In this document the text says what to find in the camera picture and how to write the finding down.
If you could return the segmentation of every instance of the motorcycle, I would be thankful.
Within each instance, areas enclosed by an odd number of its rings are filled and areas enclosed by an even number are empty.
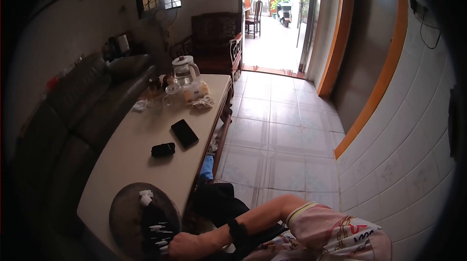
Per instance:
[[[284,27],[288,28],[289,24],[292,22],[292,4],[291,3],[285,3],[285,2],[279,2],[277,4],[277,20],[279,23],[284,25]]]

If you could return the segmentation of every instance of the jar lid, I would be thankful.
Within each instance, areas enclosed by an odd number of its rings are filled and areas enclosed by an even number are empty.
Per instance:
[[[191,55],[182,55],[174,59],[172,61],[172,65],[179,66],[179,65],[184,65],[187,63],[192,63],[192,62],[193,62],[193,57]]]
[[[180,85],[180,83],[173,83],[173,84],[170,84],[166,87],[165,89],[165,93],[167,95],[171,95],[171,94],[175,94],[177,93],[180,89],[182,88],[182,86]]]

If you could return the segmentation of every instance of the sleeve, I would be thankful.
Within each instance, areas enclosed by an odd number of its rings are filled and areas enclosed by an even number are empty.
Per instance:
[[[391,241],[380,226],[317,202],[295,209],[286,223],[303,246],[323,254],[356,260],[391,260]]]

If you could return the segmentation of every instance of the white table top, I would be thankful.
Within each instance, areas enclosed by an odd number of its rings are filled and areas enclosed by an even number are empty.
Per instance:
[[[221,102],[231,85],[228,75],[201,75],[209,86],[215,105],[210,109],[149,108],[142,113],[130,111],[115,130],[92,170],[78,206],[78,216],[94,233],[122,259],[129,259],[115,244],[109,228],[110,205],[115,195],[128,184],[147,182],[164,191],[175,203],[180,214],[211,140]],[[199,142],[183,151],[170,132],[171,125],[185,119]],[[155,145],[175,142],[175,154],[168,159],[151,156]]]

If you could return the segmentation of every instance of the black wallet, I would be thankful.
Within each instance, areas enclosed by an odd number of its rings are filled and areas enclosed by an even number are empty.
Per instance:
[[[168,156],[175,153],[175,143],[163,143],[158,146],[152,147],[151,156],[155,158],[160,158],[163,156]]]

